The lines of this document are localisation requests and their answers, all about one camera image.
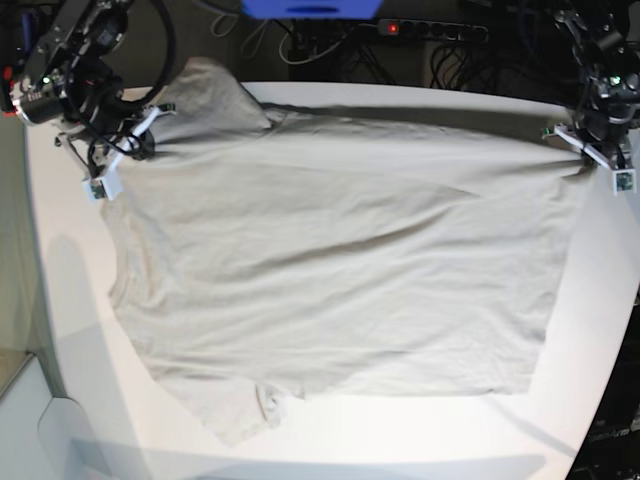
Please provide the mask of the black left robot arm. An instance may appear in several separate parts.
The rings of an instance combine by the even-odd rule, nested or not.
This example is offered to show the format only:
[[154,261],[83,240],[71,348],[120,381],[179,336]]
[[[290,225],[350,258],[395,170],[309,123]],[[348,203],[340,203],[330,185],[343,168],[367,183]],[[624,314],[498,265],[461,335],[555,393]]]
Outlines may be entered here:
[[568,125],[559,137],[613,177],[636,174],[629,133],[639,119],[639,57],[619,27],[626,16],[615,1],[550,1],[556,26],[572,41],[582,86]]

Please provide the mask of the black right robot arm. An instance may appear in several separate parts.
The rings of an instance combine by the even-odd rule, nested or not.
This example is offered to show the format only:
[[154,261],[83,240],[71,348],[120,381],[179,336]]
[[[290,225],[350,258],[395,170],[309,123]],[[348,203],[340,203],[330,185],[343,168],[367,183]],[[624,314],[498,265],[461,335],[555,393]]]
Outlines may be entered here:
[[20,5],[23,51],[1,64],[1,111],[27,125],[53,123],[55,139],[97,183],[124,157],[154,154],[151,123],[166,107],[154,98],[168,83],[176,33],[167,5],[151,4],[165,34],[159,75],[137,100],[124,97],[123,80],[104,60],[123,41],[129,1],[59,1]]

